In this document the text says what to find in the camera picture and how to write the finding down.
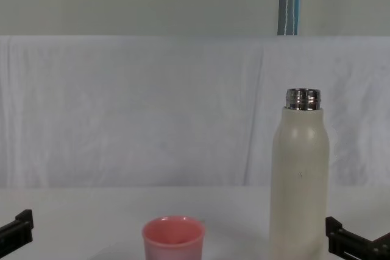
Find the cup rim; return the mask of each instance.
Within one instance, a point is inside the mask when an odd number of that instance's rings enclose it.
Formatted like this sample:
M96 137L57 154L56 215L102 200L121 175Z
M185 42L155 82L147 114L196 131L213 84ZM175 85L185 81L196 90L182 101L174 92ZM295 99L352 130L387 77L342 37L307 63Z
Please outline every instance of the cup rim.
M193 222L193 223L196 223L196 225L198 225L198 227L200 228L200 235L198 237L196 237L195 239L191 240L191 241L188 241L188 242L185 242L185 243L181 243L181 244L163 244L163 243L160 243L160 242L156 242L156 241L153 241L151 239L149 239L146 235L145 235L145 230L147 227L149 227L150 225L152 225L153 223L155 222L159 222L163 219L180 219L180 220L185 220L185 221L188 221L188 222ZM200 220L197 220L193 217L190 217L190 216L160 216L156 219L152 219L150 222L146 223L142 229L142 237L144 238L144 240L154 246L158 246L158 247L162 247L162 248L182 248L182 247L186 247L186 246L189 246L189 245L192 245L193 243L201 240L203 237L205 236L205 226L204 224L200 221Z

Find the white cloth backdrop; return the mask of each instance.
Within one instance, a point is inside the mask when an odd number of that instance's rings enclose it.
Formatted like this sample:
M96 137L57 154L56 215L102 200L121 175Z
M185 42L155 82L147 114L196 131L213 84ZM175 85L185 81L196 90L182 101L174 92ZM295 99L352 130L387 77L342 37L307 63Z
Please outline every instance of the white cloth backdrop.
M390 38L0 38L0 186L270 182L285 91L322 90L330 182L389 184Z

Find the table surface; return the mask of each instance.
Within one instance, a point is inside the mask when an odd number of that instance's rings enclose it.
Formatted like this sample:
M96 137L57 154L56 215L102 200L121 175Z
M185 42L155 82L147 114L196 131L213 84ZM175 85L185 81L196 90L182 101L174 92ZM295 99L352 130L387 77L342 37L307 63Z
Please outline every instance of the table surface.
M0 198L1 225L24 209L35 223L34 241L5 260L142 260L142 226L171 214L204 220L203 260L268 258L269 188L3 189ZM354 233L390 232L390 187L337 188L328 202L328 215Z

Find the white wall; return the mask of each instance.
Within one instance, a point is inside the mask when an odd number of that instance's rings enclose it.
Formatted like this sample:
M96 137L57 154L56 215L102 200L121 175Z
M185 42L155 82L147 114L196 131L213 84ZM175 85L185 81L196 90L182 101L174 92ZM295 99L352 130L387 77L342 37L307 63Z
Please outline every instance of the white wall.
M300 0L300 35L390 35L389 0Z
M278 0L0 0L0 35L275 35Z

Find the black clamp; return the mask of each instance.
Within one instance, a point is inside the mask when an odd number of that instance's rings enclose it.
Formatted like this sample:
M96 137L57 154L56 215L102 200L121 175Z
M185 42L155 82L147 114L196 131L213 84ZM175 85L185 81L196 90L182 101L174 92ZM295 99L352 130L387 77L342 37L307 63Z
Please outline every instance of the black clamp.
M23 211L13 222L0 227L0 258L32 242L33 228L31 209Z
M329 252L345 260L390 260L390 233L374 241L342 228L341 222L326 218Z

